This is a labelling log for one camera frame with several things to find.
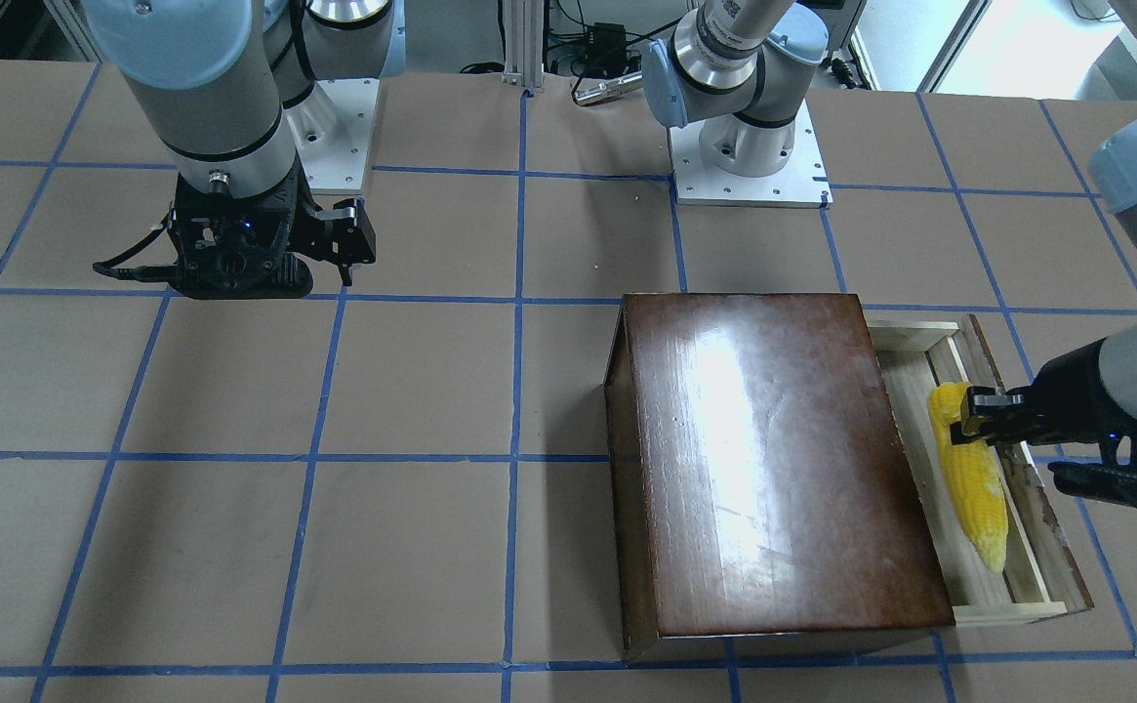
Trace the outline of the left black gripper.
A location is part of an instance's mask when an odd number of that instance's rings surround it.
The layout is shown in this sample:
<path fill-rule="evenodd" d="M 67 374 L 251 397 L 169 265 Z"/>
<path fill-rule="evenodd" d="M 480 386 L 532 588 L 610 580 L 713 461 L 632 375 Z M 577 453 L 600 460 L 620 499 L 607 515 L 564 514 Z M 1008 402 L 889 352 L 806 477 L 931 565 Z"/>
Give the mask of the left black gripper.
<path fill-rule="evenodd" d="M 1018 411 L 1013 423 L 951 423 L 949 439 L 957 446 L 984 443 L 1026 441 L 1031 445 L 1063 443 L 1095 444 L 1103 460 L 1117 460 L 1118 446 L 1130 431 L 1130 419 L 1105 389 L 1099 373 L 1104 340 L 1041 365 L 1034 382 L 1001 392 L 996 388 L 968 387 L 962 398 L 964 413 Z"/>

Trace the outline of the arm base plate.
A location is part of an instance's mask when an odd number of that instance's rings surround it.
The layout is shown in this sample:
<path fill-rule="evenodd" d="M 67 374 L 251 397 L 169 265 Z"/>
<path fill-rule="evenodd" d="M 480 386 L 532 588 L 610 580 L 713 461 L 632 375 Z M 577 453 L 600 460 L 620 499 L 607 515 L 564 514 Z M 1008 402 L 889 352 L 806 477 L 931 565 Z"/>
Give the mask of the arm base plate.
<path fill-rule="evenodd" d="M 376 77 L 321 81 L 287 111 L 314 195 L 366 190 L 380 90 Z"/>
<path fill-rule="evenodd" d="M 735 115 L 669 129 L 669 148 L 683 204 L 828 208 L 835 202 L 807 102 L 778 129 Z"/>

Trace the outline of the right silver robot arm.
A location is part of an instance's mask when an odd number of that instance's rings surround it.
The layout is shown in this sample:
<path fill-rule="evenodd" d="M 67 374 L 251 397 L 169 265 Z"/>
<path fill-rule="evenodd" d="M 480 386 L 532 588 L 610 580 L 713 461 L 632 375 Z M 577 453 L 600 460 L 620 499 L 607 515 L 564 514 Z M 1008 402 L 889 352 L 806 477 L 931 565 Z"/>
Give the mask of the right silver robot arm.
<path fill-rule="evenodd" d="M 376 262 L 362 114 L 330 89 L 402 72 L 402 1 L 86 1 L 83 14 L 177 168 L 166 217 L 96 272 L 196 300 L 299 299 L 310 260 L 342 286 Z"/>

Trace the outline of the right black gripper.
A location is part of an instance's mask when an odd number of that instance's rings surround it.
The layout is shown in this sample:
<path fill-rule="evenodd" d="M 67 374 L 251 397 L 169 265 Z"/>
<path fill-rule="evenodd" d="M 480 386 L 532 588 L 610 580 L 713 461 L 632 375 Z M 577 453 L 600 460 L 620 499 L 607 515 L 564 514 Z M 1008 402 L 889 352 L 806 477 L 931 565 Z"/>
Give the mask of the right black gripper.
<path fill-rule="evenodd" d="M 179 177 L 168 234 L 177 249 L 171 286 L 197 300 L 299 299 L 313 288 L 305 259 L 332 264 L 345 286 L 354 266 L 376 260 L 362 200 L 319 208 L 302 166 L 252 197 L 201 191 Z"/>

